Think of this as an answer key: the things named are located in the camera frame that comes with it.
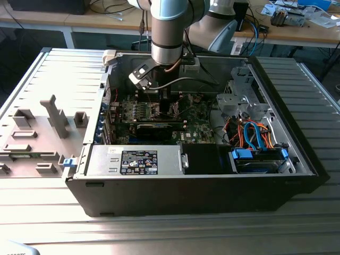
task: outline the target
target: gray cable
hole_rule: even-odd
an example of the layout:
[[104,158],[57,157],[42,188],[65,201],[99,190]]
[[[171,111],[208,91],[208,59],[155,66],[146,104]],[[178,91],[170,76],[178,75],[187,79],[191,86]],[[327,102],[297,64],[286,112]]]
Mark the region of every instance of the gray cable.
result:
[[198,81],[198,82],[201,82],[201,83],[204,83],[206,85],[209,85],[209,86],[212,86],[212,87],[216,87],[217,84],[215,83],[212,83],[212,82],[209,82],[209,81],[205,81],[205,80],[201,80],[201,79],[196,79],[196,78],[192,78],[192,77],[181,77],[181,78],[178,78],[176,80],[173,80],[165,85],[162,85],[162,86],[159,86],[159,87],[155,87],[155,88],[148,88],[149,90],[158,90],[158,89],[164,89],[174,83],[177,83],[179,81],[184,81],[184,80],[192,80],[192,81]]

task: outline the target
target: electronics on desk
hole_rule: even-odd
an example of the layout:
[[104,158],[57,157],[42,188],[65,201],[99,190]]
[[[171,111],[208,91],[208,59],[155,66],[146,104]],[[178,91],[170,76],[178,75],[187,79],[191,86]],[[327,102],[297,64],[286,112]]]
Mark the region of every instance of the electronics on desk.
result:
[[315,5],[327,11],[332,2],[331,0],[298,0],[297,3],[299,5]]
[[235,20],[237,21],[236,31],[241,31],[245,14],[247,13],[249,3],[247,0],[236,0],[234,2]]
[[304,22],[305,17],[303,14],[294,10],[287,11],[281,7],[276,7],[270,18],[270,23],[277,27],[283,27],[284,25],[302,27]]
[[91,0],[8,0],[15,11],[84,14]]

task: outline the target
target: computer case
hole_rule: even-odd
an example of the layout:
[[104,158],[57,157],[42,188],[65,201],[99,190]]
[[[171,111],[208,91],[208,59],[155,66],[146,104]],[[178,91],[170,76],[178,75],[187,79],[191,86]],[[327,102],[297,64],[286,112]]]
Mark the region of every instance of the computer case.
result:
[[8,0],[14,11],[84,14],[91,0]]

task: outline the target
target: blue cable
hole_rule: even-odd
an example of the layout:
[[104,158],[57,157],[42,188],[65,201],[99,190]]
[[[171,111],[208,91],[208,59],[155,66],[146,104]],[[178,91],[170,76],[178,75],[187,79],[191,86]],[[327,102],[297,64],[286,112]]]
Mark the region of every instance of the blue cable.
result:
[[267,150],[267,148],[266,148],[264,142],[261,140],[261,131],[260,131],[259,127],[258,127],[256,124],[252,123],[252,122],[248,122],[248,123],[244,126],[244,131],[243,131],[243,133],[244,133],[245,142],[246,142],[247,144],[249,144],[249,146],[250,146],[251,148],[253,148],[253,150],[256,150],[255,145],[253,145],[253,144],[249,141],[249,138],[248,138],[248,132],[247,132],[247,131],[248,131],[248,127],[249,127],[250,125],[253,125],[254,128],[255,128],[257,143],[259,144],[259,147],[260,147],[262,150]]
[[251,51],[251,53],[249,54],[249,56],[251,56],[251,55],[254,53],[254,50],[255,50],[256,44],[257,44],[257,38],[259,38],[259,34],[257,33],[256,26],[255,26],[252,22],[250,22],[250,24],[253,26],[253,28],[254,28],[254,30],[255,30],[256,39],[255,39],[255,44],[254,44],[253,50]]

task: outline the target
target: desk leg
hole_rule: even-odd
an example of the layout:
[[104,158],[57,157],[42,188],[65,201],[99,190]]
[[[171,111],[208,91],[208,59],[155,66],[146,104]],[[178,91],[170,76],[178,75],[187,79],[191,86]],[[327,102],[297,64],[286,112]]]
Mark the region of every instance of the desk leg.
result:
[[65,38],[65,42],[66,42],[66,46],[68,49],[75,49],[75,42],[74,39],[72,37],[72,29],[70,27],[65,27],[65,29],[63,29],[63,34],[64,34],[64,38]]
[[247,40],[246,37],[236,37],[234,40],[234,45],[231,51],[231,55],[239,55],[241,53],[241,49],[245,41]]

